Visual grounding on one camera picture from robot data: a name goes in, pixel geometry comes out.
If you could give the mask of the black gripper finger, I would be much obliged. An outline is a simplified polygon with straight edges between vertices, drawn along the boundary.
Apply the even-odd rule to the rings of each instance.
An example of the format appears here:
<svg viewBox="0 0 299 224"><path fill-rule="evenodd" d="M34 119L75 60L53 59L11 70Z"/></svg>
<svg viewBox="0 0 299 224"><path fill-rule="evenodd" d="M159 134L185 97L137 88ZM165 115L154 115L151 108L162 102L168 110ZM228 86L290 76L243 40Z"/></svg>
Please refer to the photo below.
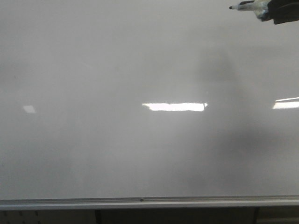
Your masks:
<svg viewBox="0 0 299 224"><path fill-rule="evenodd" d="M268 3L267 21L275 25L299 20L298 0L271 0Z"/></svg>

